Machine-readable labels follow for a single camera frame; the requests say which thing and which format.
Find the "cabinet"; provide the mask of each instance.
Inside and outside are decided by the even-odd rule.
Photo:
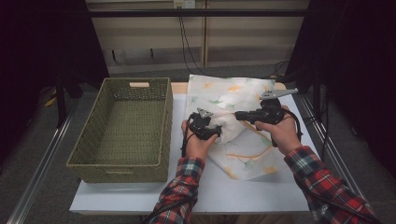
[[[308,0],[196,0],[196,8],[305,9]],[[89,10],[166,9],[173,1],[87,0]],[[201,66],[277,63],[288,60],[301,17],[185,17],[191,48]],[[179,18],[92,18],[102,50],[180,49]]]

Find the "wrist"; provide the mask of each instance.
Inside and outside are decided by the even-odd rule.
[[[297,142],[293,142],[293,143],[290,143],[290,144],[288,144],[287,146],[284,146],[284,147],[282,147],[282,148],[279,148],[279,151],[283,154],[283,155],[285,155],[285,156],[287,156],[289,153],[291,153],[293,150],[295,150],[295,149],[297,149],[297,148],[299,148],[299,147],[302,147],[303,145],[301,144],[301,142],[299,142],[299,141],[297,141]]]
[[[206,160],[208,154],[208,149],[203,147],[194,147],[193,145],[187,146],[186,157],[199,158],[201,160]]]
[[[196,157],[184,157],[178,160],[176,176],[188,175],[197,181],[205,168],[205,161]]]

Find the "cable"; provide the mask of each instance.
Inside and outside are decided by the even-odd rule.
[[[326,143],[329,139],[329,93],[326,92],[325,96],[325,104],[326,105],[326,133],[324,134],[324,140],[323,140],[323,145],[322,145],[322,150],[321,150],[321,159],[324,162],[324,155],[325,155],[325,150],[326,150]]]
[[[266,78],[272,77],[272,76],[280,77],[281,75],[279,74],[279,69],[282,68],[283,64],[288,63],[288,62],[289,62],[289,61],[283,61],[283,62],[276,63],[276,64],[274,65],[274,72],[273,72],[271,75],[262,77],[262,79],[266,79]]]
[[[187,144],[189,143],[190,138],[194,135],[194,133],[193,133],[192,135],[190,135],[187,138],[187,133],[189,132],[190,120],[191,119],[192,119],[192,114],[187,119],[186,130],[184,130],[184,133],[183,133],[183,143],[181,145],[181,157],[185,157],[186,156]]]
[[[158,208],[157,210],[153,211],[148,217],[146,217],[140,224],[149,223],[154,217],[158,216],[162,212],[169,211],[169,210],[171,210],[173,208],[181,206],[183,203],[189,203],[191,205],[191,202],[194,201],[194,200],[196,200],[196,198],[187,197],[187,198],[184,198],[184,199],[182,199],[182,200],[180,200],[178,202],[171,203],[171,204],[168,204],[168,205],[166,205],[164,207]]]
[[[187,64],[187,60],[186,60],[186,53],[185,53],[185,50],[184,50],[183,29],[182,29],[182,26],[181,26],[181,17],[178,18],[178,21],[179,21],[179,23],[180,23],[181,43],[182,43],[182,45],[183,45],[183,59],[184,59],[184,64],[186,64],[186,67],[187,67],[187,69],[189,69],[190,73],[191,73],[191,74],[194,74],[194,73],[191,71],[191,69],[189,68],[189,65]]]
[[[278,79],[276,79],[276,82],[281,82],[281,83],[285,84],[288,82],[295,81],[298,76],[300,76],[301,74],[306,73],[308,71],[309,71],[308,66],[302,65],[302,66],[300,66],[300,68],[297,71],[289,73],[283,77],[279,77]]]
[[[293,117],[293,119],[295,120],[296,126],[297,126],[297,137],[298,137],[298,140],[301,142],[301,136],[303,135],[303,133],[301,132],[300,121],[298,120],[297,116],[296,116],[293,112],[291,112],[291,111],[289,111],[289,110],[287,110],[287,109],[285,109],[285,108],[282,108],[282,110],[283,110],[285,113],[290,114],[290,115]]]
[[[327,94],[326,94],[325,96],[323,96],[322,102],[326,102],[327,97],[328,97]],[[326,112],[327,112],[327,104],[323,104],[323,105],[322,105],[322,108],[320,109],[319,116],[321,117],[321,116],[322,116],[324,113],[326,113]],[[307,121],[307,120],[310,120],[310,119],[312,119],[312,120],[311,120],[311,122],[305,124],[306,127],[308,127],[309,125],[311,125],[313,122],[315,122],[315,121],[317,121],[317,120],[320,120],[320,119],[318,119],[317,116],[311,116],[311,117],[303,118],[303,121]]]
[[[187,65],[184,40],[186,40],[187,49],[188,49],[188,51],[189,51],[189,53],[190,53],[190,56],[191,56],[191,58],[192,58],[192,62],[194,63],[195,67],[202,73],[202,75],[205,75],[205,76],[210,77],[210,75],[208,75],[206,72],[204,72],[203,70],[201,70],[201,68],[200,68],[200,67],[197,65],[197,63],[195,62],[194,57],[193,57],[192,52],[191,52],[189,40],[187,39],[186,29],[185,29],[185,27],[184,27],[183,18],[182,18],[182,17],[179,17],[178,20],[179,20],[179,23],[180,23],[181,41],[182,41],[182,45],[183,45],[183,58],[184,58],[184,63],[186,64],[187,69],[189,69],[189,71],[190,71],[192,74],[194,74],[194,73],[190,70],[189,66]]]

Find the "plaid sleeve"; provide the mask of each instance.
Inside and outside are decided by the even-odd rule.
[[[176,177],[161,193],[154,211],[186,198],[192,198],[192,201],[160,213],[149,223],[190,223],[191,209],[198,200],[198,183],[204,167],[205,161],[199,158],[181,158],[178,161]]]
[[[285,157],[286,164],[300,183],[300,188],[333,203],[341,204],[364,216],[375,218],[375,213],[362,197],[353,193],[343,179],[330,174],[324,163],[310,147],[299,147]],[[317,223],[369,223],[361,217],[320,201],[304,192],[309,210]]]

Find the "patterned cloth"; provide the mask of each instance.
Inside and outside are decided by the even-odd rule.
[[[348,189],[342,179],[330,175],[326,166],[310,147],[296,148],[285,157],[285,162],[294,173],[301,188],[307,188],[312,193],[367,217],[375,217],[369,204]],[[163,190],[154,211],[186,198],[192,198],[192,200],[160,213],[150,223],[190,223],[191,209],[197,202],[198,183],[204,167],[205,162],[199,158],[181,158],[178,161],[176,178]],[[357,216],[323,203],[306,192],[304,195],[317,223],[368,223]]]
[[[208,127],[221,126],[221,136],[208,157],[233,179],[249,180],[287,168],[284,156],[273,148],[270,134],[257,132],[233,114],[261,108],[261,95],[274,86],[272,79],[190,75],[185,119],[197,113],[197,108],[213,113]]]

